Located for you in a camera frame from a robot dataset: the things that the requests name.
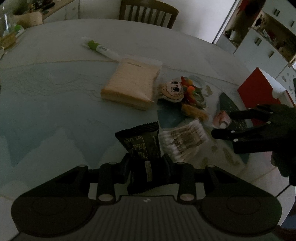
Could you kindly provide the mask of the pink small box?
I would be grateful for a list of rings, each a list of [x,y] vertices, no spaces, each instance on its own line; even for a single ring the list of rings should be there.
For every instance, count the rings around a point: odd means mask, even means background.
[[[213,118],[214,128],[227,128],[231,124],[232,120],[226,111],[220,111],[215,118]]]

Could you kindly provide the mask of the tan tissue pack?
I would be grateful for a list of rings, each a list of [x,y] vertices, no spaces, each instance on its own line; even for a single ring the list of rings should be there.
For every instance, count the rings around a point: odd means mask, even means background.
[[[123,59],[101,90],[101,98],[148,110],[153,104],[154,82],[161,67]]]

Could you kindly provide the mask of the round face plush doll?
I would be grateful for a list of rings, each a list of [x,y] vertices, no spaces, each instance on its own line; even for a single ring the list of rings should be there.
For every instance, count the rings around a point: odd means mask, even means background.
[[[184,89],[181,81],[176,79],[158,85],[158,97],[170,102],[178,103],[184,98]]]

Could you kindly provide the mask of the black snack packet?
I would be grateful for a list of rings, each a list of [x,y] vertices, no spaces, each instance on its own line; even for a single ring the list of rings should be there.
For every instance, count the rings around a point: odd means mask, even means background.
[[[159,123],[145,123],[115,133],[131,156],[128,193],[140,194],[161,182],[162,157],[159,145]]]

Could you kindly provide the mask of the red white cardboard box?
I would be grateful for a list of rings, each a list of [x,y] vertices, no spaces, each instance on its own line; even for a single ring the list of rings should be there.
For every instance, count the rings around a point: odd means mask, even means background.
[[[246,108],[263,104],[284,104],[290,108],[295,106],[295,101],[287,89],[258,67],[237,91]]]

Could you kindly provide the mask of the green capped white tube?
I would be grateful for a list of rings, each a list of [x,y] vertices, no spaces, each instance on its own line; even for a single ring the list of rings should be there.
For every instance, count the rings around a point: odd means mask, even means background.
[[[100,45],[99,43],[95,42],[94,40],[89,40],[86,39],[86,41],[84,41],[84,43],[82,44],[84,47],[95,51],[97,53],[102,54],[103,56],[106,56],[107,58],[113,60],[113,61],[118,61],[120,62],[122,60],[122,57],[119,56],[119,54],[117,54],[116,52]]]

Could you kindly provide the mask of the grey wall cabinet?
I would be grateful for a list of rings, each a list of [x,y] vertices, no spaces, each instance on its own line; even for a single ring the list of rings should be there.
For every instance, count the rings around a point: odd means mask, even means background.
[[[248,70],[295,70],[295,1],[235,1],[214,43]]]

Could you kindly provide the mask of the dark wooden chair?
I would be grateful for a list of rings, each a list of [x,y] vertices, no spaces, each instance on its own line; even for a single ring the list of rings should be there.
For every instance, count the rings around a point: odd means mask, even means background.
[[[171,29],[179,11],[161,1],[121,1],[119,20],[133,21]]]

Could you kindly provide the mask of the white side cabinet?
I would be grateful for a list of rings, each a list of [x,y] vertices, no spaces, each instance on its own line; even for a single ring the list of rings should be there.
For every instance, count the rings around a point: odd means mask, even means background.
[[[80,16],[80,0],[54,1],[55,5],[48,9],[48,13],[43,15],[43,23],[56,21],[75,20]]]

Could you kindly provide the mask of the cotton swab pack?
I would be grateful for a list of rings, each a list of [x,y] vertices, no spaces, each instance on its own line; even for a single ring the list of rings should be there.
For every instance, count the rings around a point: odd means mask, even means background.
[[[159,133],[159,142],[164,153],[173,162],[186,162],[194,157],[208,136],[198,119],[176,128],[163,129]]]

